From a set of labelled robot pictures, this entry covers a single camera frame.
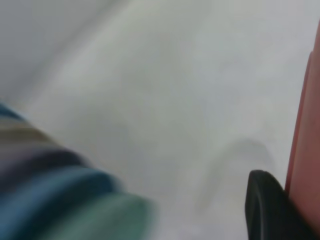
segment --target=green fabric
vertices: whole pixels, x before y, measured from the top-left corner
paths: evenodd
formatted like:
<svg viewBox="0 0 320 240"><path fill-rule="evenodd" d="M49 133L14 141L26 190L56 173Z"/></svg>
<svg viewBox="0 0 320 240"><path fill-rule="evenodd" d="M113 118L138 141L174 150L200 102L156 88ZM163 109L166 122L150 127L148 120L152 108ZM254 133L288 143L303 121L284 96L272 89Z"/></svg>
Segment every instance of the green fabric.
<svg viewBox="0 0 320 240"><path fill-rule="evenodd" d="M150 211L138 196L111 193L69 214L40 240L140 240Z"/></svg>

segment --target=black plastic part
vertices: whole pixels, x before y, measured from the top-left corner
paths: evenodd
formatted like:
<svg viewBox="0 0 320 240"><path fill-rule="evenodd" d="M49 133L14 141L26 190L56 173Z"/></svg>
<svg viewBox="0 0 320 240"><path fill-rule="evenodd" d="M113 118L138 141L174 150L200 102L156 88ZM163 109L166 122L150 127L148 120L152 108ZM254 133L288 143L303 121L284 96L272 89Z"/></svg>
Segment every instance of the black plastic part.
<svg viewBox="0 0 320 240"><path fill-rule="evenodd" d="M318 240L278 181L251 171L245 200L249 240Z"/></svg>

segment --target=blue fabric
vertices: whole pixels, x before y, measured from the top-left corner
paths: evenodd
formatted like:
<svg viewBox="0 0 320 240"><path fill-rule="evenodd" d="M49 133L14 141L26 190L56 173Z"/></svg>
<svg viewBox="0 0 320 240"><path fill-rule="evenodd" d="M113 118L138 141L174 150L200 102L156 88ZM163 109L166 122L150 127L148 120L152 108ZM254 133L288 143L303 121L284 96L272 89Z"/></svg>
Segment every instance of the blue fabric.
<svg viewBox="0 0 320 240"><path fill-rule="evenodd" d="M76 153L55 144L26 142L3 148L0 147L1 197L14 192L40 174L70 166L86 165Z"/></svg>
<svg viewBox="0 0 320 240"><path fill-rule="evenodd" d="M24 120L21 116L19 116L18 114L16 114L14 111L10 110L9 108L7 108L2 103L0 103L0 117L1 116L13 118L13 119L18 119L18 120Z"/></svg>
<svg viewBox="0 0 320 240"><path fill-rule="evenodd" d="M70 210L115 190L111 176L79 166L35 177L2 199L0 239L35 239Z"/></svg>

